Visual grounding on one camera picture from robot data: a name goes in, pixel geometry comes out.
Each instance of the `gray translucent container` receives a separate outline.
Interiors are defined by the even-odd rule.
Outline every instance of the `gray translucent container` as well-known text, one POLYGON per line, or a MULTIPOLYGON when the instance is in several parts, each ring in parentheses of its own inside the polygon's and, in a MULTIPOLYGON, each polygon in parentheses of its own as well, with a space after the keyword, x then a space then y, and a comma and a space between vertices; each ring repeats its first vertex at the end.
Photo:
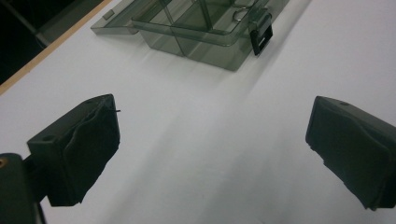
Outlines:
POLYGON ((237 70, 272 36, 272 21, 289 0, 124 0, 92 29, 140 34, 152 49, 237 70))

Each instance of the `dark floor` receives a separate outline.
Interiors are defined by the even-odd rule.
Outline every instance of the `dark floor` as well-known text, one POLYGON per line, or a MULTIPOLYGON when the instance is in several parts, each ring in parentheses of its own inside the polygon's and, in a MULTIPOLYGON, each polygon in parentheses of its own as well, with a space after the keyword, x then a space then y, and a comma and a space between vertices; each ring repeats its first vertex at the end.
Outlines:
POLYGON ((48 42, 53 42, 102 0, 0 0, 0 84, 30 62, 45 47, 21 17, 48 42), (20 15, 11 13, 9 7, 20 15))

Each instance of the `white tabletop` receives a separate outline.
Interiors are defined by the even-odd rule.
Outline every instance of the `white tabletop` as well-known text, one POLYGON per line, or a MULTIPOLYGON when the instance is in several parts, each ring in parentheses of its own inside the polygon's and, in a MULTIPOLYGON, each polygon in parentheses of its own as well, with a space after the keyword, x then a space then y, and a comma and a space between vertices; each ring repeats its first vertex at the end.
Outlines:
POLYGON ((290 0, 237 72, 95 35, 111 2, 0 96, 0 153, 80 102, 113 93, 120 149, 82 204, 49 224, 395 223, 365 210, 309 148, 317 95, 396 125, 396 1, 290 0))

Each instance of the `transparent plastic box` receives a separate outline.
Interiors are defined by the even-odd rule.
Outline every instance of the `transparent plastic box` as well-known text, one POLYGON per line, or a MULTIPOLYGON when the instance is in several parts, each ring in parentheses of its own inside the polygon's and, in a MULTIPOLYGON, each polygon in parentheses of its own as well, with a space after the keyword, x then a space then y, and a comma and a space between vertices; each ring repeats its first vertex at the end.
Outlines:
POLYGON ((289 0, 124 0, 93 27, 97 34, 134 35, 152 48, 228 70, 273 35, 272 21, 289 0))

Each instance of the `table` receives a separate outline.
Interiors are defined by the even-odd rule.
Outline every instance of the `table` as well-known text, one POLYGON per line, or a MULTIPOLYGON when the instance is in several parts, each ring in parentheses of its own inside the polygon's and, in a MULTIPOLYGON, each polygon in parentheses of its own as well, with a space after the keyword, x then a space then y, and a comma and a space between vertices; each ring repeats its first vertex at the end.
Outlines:
POLYGON ((395 223, 365 210, 309 148, 317 95, 396 125, 396 2, 290 0, 237 72, 150 49, 139 35, 64 41, 0 96, 0 153, 80 102, 113 93, 120 149, 82 204, 48 223, 395 223))

